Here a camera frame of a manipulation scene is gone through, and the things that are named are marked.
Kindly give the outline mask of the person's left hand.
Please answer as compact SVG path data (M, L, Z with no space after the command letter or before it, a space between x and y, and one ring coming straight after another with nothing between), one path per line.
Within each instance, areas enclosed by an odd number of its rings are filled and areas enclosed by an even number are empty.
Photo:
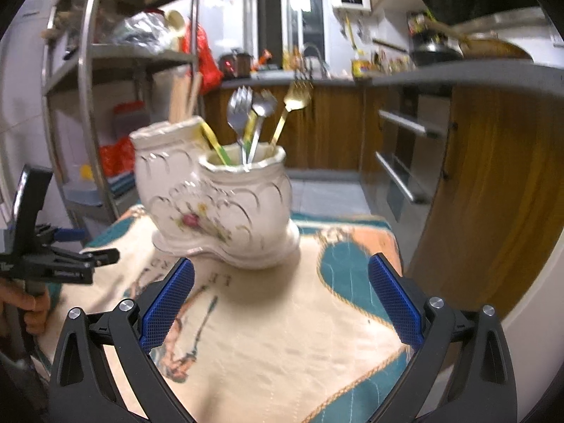
M18 284L1 279L1 312L6 307L16 307L24 311L25 328L31 335L40 335L45 331L51 308L51 297L47 289L41 295L32 296Z

